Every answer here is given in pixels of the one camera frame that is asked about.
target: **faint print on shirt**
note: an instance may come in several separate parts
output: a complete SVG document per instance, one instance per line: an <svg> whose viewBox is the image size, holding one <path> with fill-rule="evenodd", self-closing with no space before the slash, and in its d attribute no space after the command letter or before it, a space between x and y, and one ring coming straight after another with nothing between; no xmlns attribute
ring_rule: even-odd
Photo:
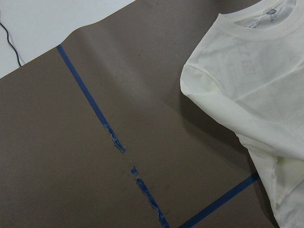
<svg viewBox="0 0 304 228"><path fill-rule="evenodd" d="M238 48L238 52L241 56L241 64L246 74L255 74L256 68L251 59L250 51L247 48L245 41L243 40L234 40L235 45Z"/></svg>

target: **blue tape fragment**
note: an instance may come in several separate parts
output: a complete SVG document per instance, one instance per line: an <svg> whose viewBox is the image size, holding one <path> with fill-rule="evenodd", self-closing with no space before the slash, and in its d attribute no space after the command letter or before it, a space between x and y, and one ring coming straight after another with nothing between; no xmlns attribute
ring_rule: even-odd
<svg viewBox="0 0 304 228"><path fill-rule="evenodd" d="M137 169L136 169L135 166L133 166L133 168L131 169L131 173L132 173L132 175L134 175L134 176L137 176L137 175L138 175L138 172L137 172Z"/></svg>
<svg viewBox="0 0 304 228"><path fill-rule="evenodd" d="M98 117L100 123L104 126L104 128L106 128L113 140L114 145L122 152L125 152L125 148L121 145L121 143L119 142L117 136L115 135L113 129L111 128L110 124L107 122L105 116L103 115L103 113L101 112L101 110L99 109L97 103L95 102L94 98L92 97L92 95L90 94L89 90L87 89L86 85L84 84L83 80L81 79L80 75L78 74L78 72L76 71L75 67L73 66L72 62L70 61L70 59L68 58L66 52L64 51L64 49L62 48L61 45L57 46L57 50L60 53L62 59L64 60L64 62L66 63L66 66L69 68L70 72L72 73L74 79L76 80L77 84L79 85L80 89L82 90L83 94L85 95L86 99L88 100L88 102L90 103L92 109L94 110L96 116Z"/></svg>
<svg viewBox="0 0 304 228"><path fill-rule="evenodd" d="M183 225L181 225L179 228L191 228L194 225L198 224L200 221L202 221L205 217L207 217L209 214L214 212L216 209L221 207L223 204L231 200L233 197L238 195L241 191L246 189L248 186L253 184L255 181L259 179L259 175L257 172L253 173L250 177L239 183L237 186L235 186L233 189L225 193L223 196L218 198L216 201L211 203L209 206L207 206L205 209L203 209L201 212L196 214L194 217L192 217L190 220L185 222Z"/></svg>
<svg viewBox="0 0 304 228"><path fill-rule="evenodd" d="M152 205L152 207L155 210L157 210L158 220L160 221L162 227L164 227L164 228L170 228L169 223L167 222L165 216L163 215L162 211L158 207L155 199L153 198L153 196L149 192L149 190L148 190L147 186L145 185L145 183L141 179L139 179L139 178L136 179L136 182L137 182L138 186L141 188L141 190L143 191L143 193L148 197L148 200L149 200L150 204Z"/></svg>

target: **cord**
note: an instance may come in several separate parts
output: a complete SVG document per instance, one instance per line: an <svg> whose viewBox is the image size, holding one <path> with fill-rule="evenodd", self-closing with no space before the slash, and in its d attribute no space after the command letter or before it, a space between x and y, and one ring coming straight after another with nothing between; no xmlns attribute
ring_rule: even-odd
<svg viewBox="0 0 304 228"><path fill-rule="evenodd" d="M16 56L17 56L17 61L18 61L19 67L20 67L20 66L21 66L21 63L20 63L20 60L19 60L19 55L18 55L17 50L14 48L14 46L13 46L12 43L10 42L9 32L8 32L8 30L4 27L4 25L2 25L1 22L0 22L0 25L1 25L1 27L4 28L4 30L6 31L8 43L9 43L9 45L14 49L14 51L15 51L15 53L16 53Z"/></svg>

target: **white fabric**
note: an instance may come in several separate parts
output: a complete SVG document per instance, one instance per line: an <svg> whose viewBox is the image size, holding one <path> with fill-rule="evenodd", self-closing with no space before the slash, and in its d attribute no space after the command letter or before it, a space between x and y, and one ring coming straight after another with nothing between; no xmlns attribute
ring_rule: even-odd
<svg viewBox="0 0 304 228"><path fill-rule="evenodd" d="M104 19L134 0L0 0L0 21L8 29L21 64L56 47L75 29ZM19 68L0 27L0 78Z"/></svg>
<svg viewBox="0 0 304 228"><path fill-rule="evenodd" d="M180 80L248 148L281 228L304 228L303 15L304 0L219 14Z"/></svg>

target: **brown surface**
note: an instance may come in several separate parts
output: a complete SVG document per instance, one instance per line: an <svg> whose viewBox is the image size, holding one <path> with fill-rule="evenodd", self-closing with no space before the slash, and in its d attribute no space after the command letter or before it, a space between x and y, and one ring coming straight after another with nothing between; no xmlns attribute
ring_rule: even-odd
<svg viewBox="0 0 304 228"><path fill-rule="evenodd" d="M217 13L255 2L137 0L66 39L62 47L124 155L55 49L1 79L0 227L161 227L129 174L136 165L176 228L255 172L233 132L179 87L183 64ZM235 224L261 218L260 227L273 228L269 204L258 202L265 193L256 195L227 204L238 211L254 202ZM197 227L237 227L239 216L226 222L225 207Z"/></svg>

